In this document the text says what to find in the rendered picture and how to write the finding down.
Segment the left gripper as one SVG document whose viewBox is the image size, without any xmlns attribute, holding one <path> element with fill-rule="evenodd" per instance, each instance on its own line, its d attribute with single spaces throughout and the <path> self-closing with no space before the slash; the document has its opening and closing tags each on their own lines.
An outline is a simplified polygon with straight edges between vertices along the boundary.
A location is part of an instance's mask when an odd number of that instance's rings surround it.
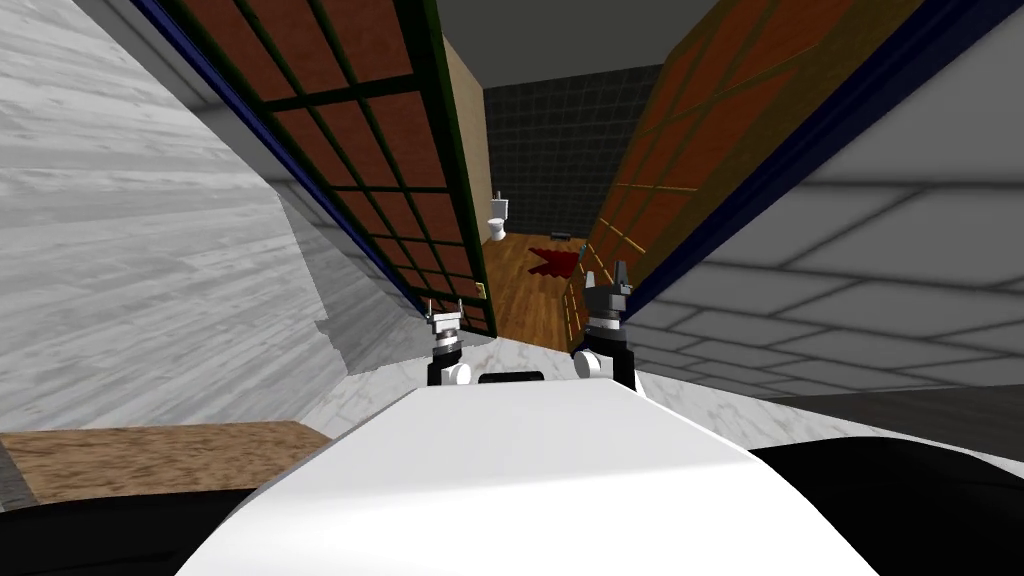
<svg viewBox="0 0 1024 576">
<path fill-rule="evenodd" d="M 458 312 L 433 313 L 433 300 L 426 299 L 427 324 L 434 336 L 440 336 L 447 331 L 458 332 L 460 330 L 464 306 L 461 298 L 457 302 Z"/>
</svg>

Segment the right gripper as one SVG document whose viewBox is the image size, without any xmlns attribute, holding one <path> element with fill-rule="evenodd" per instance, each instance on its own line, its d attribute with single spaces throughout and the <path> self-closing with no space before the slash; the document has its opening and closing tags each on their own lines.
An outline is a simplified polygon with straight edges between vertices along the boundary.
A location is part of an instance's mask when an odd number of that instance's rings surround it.
<svg viewBox="0 0 1024 576">
<path fill-rule="evenodd" d="M 613 283 L 596 285 L 594 272 L 586 273 L 583 298 L 589 317 L 621 320 L 626 311 L 627 299 L 632 293 L 626 261 L 615 261 Z"/>
</svg>

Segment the red rug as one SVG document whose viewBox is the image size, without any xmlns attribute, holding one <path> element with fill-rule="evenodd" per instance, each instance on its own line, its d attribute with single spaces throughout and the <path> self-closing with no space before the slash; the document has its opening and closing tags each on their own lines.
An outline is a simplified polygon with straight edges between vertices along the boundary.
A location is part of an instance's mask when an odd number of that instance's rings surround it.
<svg viewBox="0 0 1024 576">
<path fill-rule="evenodd" d="M 528 270 L 528 274 L 569 279 L 580 262 L 580 250 L 565 251 L 530 247 L 529 251 L 543 262 Z"/>
</svg>

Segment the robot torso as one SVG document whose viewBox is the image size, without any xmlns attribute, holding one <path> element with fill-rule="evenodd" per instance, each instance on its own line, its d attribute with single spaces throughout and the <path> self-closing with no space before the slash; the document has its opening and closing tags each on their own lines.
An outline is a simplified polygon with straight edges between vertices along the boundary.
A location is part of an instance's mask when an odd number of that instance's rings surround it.
<svg viewBox="0 0 1024 576">
<path fill-rule="evenodd" d="M 740 446 L 608 379 L 413 390 L 176 576 L 877 576 Z"/>
</svg>

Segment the brown door with green grid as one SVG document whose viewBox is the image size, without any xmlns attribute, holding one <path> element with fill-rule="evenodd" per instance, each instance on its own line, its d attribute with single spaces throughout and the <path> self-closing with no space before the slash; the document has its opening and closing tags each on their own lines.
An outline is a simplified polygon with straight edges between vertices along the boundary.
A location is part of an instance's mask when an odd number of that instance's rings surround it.
<svg viewBox="0 0 1024 576">
<path fill-rule="evenodd" d="M 131 0 L 414 311 L 495 336 L 435 0 Z"/>
</svg>

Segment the brown door with yellow grid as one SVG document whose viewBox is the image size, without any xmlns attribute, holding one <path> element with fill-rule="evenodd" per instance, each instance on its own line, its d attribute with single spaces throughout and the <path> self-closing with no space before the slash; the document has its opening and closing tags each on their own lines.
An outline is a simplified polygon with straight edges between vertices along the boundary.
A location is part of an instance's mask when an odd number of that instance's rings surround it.
<svg viewBox="0 0 1024 576">
<path fill-rule="evenodd" d="M 563 300 L 582 342 L 585 276 L 635 288 L 749 177 L 923 0 L 718 0 L 672 50 Z"/>
</svg>

